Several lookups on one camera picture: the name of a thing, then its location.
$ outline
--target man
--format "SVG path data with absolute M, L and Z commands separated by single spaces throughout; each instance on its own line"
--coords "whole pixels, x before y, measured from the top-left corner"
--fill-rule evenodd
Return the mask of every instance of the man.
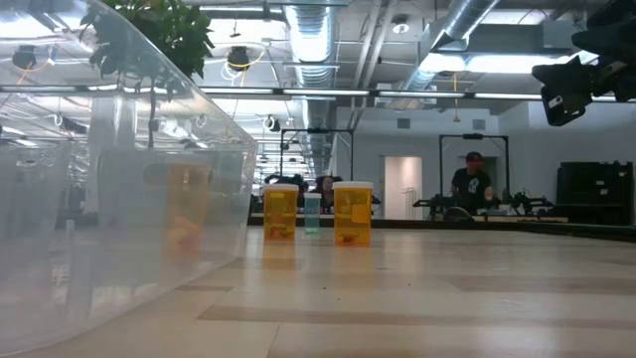
M 490 177 L 480 169 L 483 164 L 481 154 L 468 153 L 466 168 L 455 172 L 450 189 L 461 198 L 460 206 L 473 215 L 477 214 L 477 209 L 484 208 L 494 195 Z

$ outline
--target black camera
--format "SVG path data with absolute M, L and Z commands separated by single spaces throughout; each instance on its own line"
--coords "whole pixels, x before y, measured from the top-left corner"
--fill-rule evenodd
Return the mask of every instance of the black camera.
M 612 0 L 572 35 L 578 48 L 598 55 L 593 65 L 575 57 L 567 64 L 533 67 L 541 81 L 548 123 L 565 125 L 585 114 L 593 96 L 613 93 L 616 101 L 636 98 L 636 0 Z

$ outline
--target black metal frame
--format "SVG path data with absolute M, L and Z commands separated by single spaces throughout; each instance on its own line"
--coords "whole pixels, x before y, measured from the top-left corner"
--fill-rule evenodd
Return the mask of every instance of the black metal frame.
M 282 166 L 283 160 L 282 155 L 284 153 L 284 145 L 285 145 L 285 133 L 307 133 L 307 134 L 325 134 L 325 133 L 349 133 L 351 136 L 351 173 L 350 180 L 354 180 L 354 130 L 353 129 L 320 129 L 320 128 L 310 128 L 310 129 L 281 129 L 280 130 L 280 175 L 282 175 Z
M 506 189 L 510 192 L 510 154 L 509 154 L 509 137 L 508 135 L 484 135 L 484 134 L 439 134 L 439 194 L 444 195 L 444 160 L 443 160 L 443 141 L 444 138 L 462 138 L 464 140 L 482 140 L 484 138 L 503 139 L 506 147 Z

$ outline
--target white door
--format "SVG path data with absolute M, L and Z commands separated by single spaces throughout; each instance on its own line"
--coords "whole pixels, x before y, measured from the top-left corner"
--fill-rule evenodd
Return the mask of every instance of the white door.
M 385 219 L 422 219 L 412 207 L 422 194 L 421 157 L 384 157 L 383 187 Z

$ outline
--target transparent plastic container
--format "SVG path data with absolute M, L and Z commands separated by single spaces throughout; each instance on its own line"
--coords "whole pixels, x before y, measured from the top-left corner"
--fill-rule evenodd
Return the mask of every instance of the transparent plastic container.
M 235 259 L 256 148 L 100 1 L 10 3 L 0 6 L 0 356 L 70 338 Z M 103 20 L 99 32 L 86 16 Z M 122 41 L 110 53 L 121 72 L 94 64 L 100 34 Z
M 270 184 L 263 187 L 263 229 L 266 240 L 294 240 L 298 186 Z
M 368 246 L 371 243 L 373 183 L 338 182 L 333 188 L 336 245 Z
M 305 198 L 305 233 L 318 234 L 320 231 L 320 200 L 322 195 L 307 193 Z

